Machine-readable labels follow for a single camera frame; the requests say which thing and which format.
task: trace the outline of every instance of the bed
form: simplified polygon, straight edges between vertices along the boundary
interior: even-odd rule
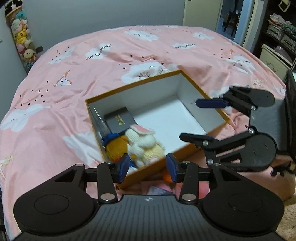
[[[120,27],[51,47],[19,85],[0,125],[0,185],[10,239],[20,232],[13,216],[18,197],[76,163],[96,167],[102,162],[85,99],[177,69],[211,97],[225,93],[230,85],[266,89],[278,99],[285,96],[284,83],[259,59],[205,28]],[[247,128],[246,116],[232,108],[225,112],[232,122],[218,138]],[[191,160],[205,166],[204,156]],[[271,178],[269,173],[267,169],[244,175],[282,200],[290,198],[294,177]],[[95,184],[89,184],[87,192],[95,197]]]

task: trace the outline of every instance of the orange box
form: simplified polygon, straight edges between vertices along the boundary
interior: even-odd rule
[[[180,133],[215,136],[230,120],[221,110],[197,107],[195,101],[199,98],[210,97],[186,73],[178,70],[87,99],[87,109],[104,160],[109,161],[101,138],[102,130],[94,118],[94,107],[101,117],[127,107],[139,125],[155,130],[154,136],[165,146],[165,155],[173,153],[183,161],[197,149],[193,144],[182,142],[178,138]],[[126,188],[161,171],[165,167],[165,155],[127,175],[118,186]]]

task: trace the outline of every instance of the plush toy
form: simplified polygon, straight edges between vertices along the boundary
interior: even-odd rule
[[[21,21],[19,19],[16,19],[12,22],[11,30],[13,35],[16,35],[22,31]]]
[[[27,49],[24,53],[24,60],[28,61],[28,62],[35,62],[36,60],[36,56],[35,56],[36,52],[32,49]]]
[[[24,29],[17,34],[17,43],[24,44],[26,40],[27,40],[27,33],[26,33],[26,30]]]
[[[125,132],[131,145],[129,154],[136,155],[134,162],[138,168],[148,164],[152,158],[158,159],[164,154],[165,148],[155,139],[154,133],[154,130],[137,124],[131,125]]]
[[[106,152],[111,161],[118,161],[123,154],[129,152],[130,145],[128,144],[127,136],[120,136],[111,140],[106,145]]]
[[[25,46],[23,44],[16,44],[18,52],[23,55],[26,51]]]
[[[147,165],[151,160],[160,159],[164,156],[165,147],[159,141],[156,141],[155,146],[147,148],[142,156],[142,161]]]
[[[16,7],[19,7],[22,5],[22,1],[18,0],[9,0],[4,6],[5,6],[5,16],[8,15],[12,10],[14,10]]]
[[[26,48],[28,48],[31,43],[32,43],[31,39],[26,39],[25,42],[24,42],[24,45],[25,45]]]
[[[16,14],[16,16],[15,16],[15,18],[17,19],[27,19],[27,15],[26,15],[26,13],[24,12],[24,11],[21,11],[21,12],[18,12],[17,14]]]
[[[19,27],[19,25],[20,25],[20,20],[19,20],[19,19],[16,19],[16,20],[14,20],[14,21],[12,22],[12,24],[11,24],[11,28],[16,29],[16,28]]]
[[[17,27],[11,27],[11,30],[12,30],[12,34],[15,36],[17,35],[19,32],[22,31],[22,25],[20,24],[19,26]]]
[[[20,20],[20,25],[22,25],[22,29],[27,29],[28,28],[27,20],[21,19]]]

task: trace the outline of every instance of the white wall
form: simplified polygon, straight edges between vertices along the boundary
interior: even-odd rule
[[[106,28],[182,25],[184,0],[25,0],[36,47]]]
[[[9,110],[15,91],[26,77],[10,29],[5,22],[5,9],[0,9],[0,122]]]

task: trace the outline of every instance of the blue gripper pad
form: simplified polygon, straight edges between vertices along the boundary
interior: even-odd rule
[[[124,181],[124,179],[126,178],[126,174],[127,174],[128,169],[130,167],[130,156],[128,154],[125,154],[121,158],[124,158],[124,160],[119,167],[118,179],[119,179],[120,183],[122,183]]]
[[[196,106],[199,108],[214,108],[223,109],[229,106],[229,103],[223,99],[197,99],[195,102]]]
[[[172,153],[168,153],[165,158],[165,164],[170,177],[174,183],[178,180],[177,166],[179,164],[178,160],[173,156]]]

